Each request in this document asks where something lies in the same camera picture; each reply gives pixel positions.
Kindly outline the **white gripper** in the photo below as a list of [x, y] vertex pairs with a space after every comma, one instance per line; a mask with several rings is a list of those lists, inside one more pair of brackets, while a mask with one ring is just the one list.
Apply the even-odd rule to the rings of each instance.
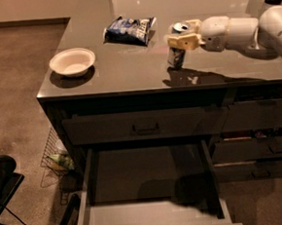
[[207, 52], [222, 52], [226, 48], [229, 32], [228, 17], [211, 17], [204, 21], [189, 19], [186, 21], [186, 26], [188, 35], [175, 34], [167, 37], [170, 48], [192, 51], [201, 47]]

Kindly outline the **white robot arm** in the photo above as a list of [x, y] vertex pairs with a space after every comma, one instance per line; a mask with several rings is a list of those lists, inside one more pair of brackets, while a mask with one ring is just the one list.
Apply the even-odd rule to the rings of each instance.
[[232, 50], [258, 59], [282, 57], [282, 6], [264, 11], [258, 18], [227, 16], [178, 21], [165, 36], [171, 50], [202, 48], [206, 52]]

